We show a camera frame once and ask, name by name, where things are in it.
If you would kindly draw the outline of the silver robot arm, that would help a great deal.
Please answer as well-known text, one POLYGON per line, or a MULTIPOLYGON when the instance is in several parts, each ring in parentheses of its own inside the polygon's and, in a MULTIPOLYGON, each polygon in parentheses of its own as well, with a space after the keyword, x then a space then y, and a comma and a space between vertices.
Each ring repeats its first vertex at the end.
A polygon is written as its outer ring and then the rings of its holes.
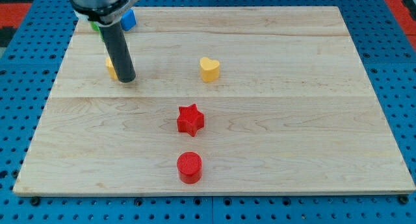
POLYGON ((95 23, 101 32, 114 71, 120 82, 136 78, 135 69, 123 33, 121 19, 140 0, 70 0, 76 16, 95 23))

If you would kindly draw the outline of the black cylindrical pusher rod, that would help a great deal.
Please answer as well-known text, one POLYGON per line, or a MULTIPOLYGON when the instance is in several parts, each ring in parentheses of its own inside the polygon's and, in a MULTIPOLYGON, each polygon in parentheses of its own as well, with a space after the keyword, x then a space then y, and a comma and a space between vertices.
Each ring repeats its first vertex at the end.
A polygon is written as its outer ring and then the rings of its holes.
POLYGON ((136 73, 121 23, 99 29, 118 80, 123 83, 135 80, 136 73))

